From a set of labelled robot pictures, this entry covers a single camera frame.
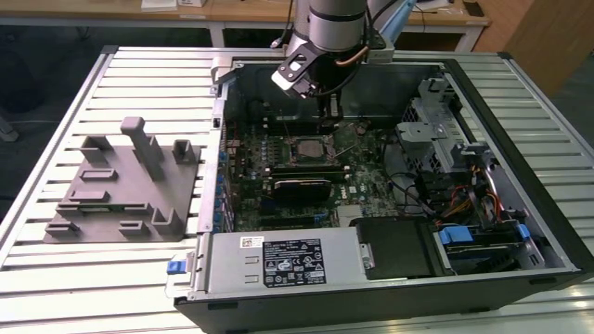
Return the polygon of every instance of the cardboard box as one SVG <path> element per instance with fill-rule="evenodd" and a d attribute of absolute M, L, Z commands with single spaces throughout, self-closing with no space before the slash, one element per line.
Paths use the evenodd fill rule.
<path fill-rule="evenodd" d="M 180 6 L 203 7 L 207 0 L 177 0 Z"/>

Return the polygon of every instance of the open computer tower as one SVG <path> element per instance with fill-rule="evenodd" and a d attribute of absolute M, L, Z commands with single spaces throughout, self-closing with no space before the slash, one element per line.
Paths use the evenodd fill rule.
<path fill-rule="evenodd" d="M 452 59 L 364 65 L 320 129 L 315 100 L 235 59 L 217 87 L 192 291 L 207 333 L 500 308 L 586 280 L 592 256 Z"/>

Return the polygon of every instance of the desk leg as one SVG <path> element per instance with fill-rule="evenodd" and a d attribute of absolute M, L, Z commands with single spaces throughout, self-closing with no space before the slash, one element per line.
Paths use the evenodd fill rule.
<path fill-rule="evenodd" d="M 466 29 L 466 33 L 458 42 L 458 46 L 455 47 L 456 52 L 472 52 L 474 45 L 479 40 L 480 33 L 483 32 L 483 26 L 470 26 Z"/>
<path fill-rule="evenodd" d="M 209 22 L 208 30 L 211 32 L 212 47 L 224 47 L 224 22 Z"/>

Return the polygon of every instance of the floor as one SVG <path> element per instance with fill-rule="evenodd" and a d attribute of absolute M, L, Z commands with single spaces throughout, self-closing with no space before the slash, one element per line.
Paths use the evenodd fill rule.
<path fill-rule="evenodd" d="M 276 31 L 229 31 L 227 44 L 233 47 L 265 47 Z M 38 83 L 43 103 L 26 113 L 1 112 L 20 133 L 14 143 L 0 142 L 0 220 L 29 176 L 57 123 L 104 45 L 145 47 L 209 47 L 208 32 L 200 29 L 112 29 L 0 26 L 0 60 L 8 54 L 24 61 Z M 26 73 L 1 74 L 0 92 L 18 86 Z M 552 99 L 566 118 L 594 145 L 594 57 L 568 79 Z"/>

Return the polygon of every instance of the wooden cabinet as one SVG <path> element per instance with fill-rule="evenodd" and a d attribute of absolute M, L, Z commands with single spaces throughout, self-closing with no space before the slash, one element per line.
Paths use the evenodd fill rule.
<path fill-rule="evenodd" d="M 592 0 L 478 0 L 491 26 L 474 51 L 507 51 L 552 96 L 594 48 Z"/>

